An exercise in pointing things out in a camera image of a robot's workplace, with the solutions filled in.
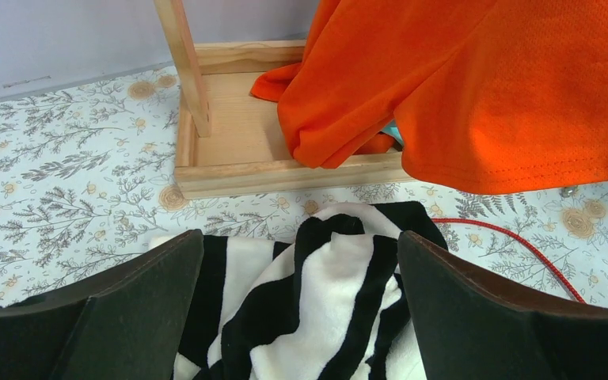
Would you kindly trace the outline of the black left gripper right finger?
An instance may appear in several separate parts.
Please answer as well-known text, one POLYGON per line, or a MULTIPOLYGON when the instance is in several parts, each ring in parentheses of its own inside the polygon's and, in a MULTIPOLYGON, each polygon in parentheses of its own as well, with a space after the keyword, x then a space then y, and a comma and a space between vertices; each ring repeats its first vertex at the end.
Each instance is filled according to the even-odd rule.
POLYGON ((406 231, 398 261, 430 379, 608 379, 608 309, 553 296, 406 231))

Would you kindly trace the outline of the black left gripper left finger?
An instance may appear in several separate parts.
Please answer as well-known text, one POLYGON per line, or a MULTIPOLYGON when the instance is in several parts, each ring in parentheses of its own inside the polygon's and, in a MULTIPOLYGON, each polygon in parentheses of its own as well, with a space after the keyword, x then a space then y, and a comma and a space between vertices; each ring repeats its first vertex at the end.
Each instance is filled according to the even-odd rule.
POLYGON ((0 379, 168 379, 203 258, 198 230, 0 306, 0 379))

